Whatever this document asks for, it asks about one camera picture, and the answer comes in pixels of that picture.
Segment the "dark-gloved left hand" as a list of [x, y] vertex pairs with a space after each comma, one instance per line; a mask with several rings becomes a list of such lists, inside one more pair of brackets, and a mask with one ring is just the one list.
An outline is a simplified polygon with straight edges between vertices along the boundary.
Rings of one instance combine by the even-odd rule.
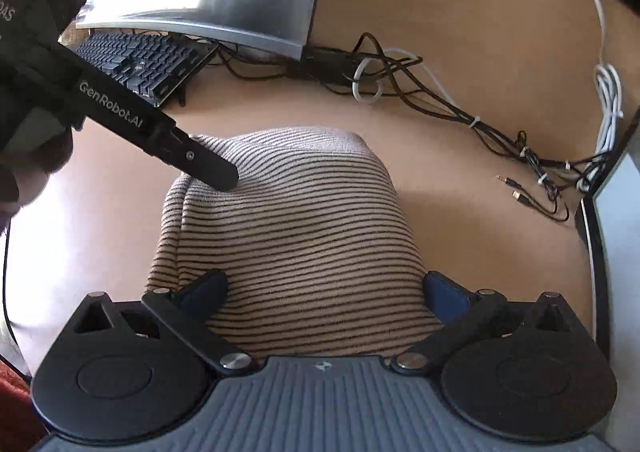
[[38, 197], [49, 177], [68, 163], [73, 149], [72, 130], [66, 128], [30, 152], [1, 154], [1, 232]]

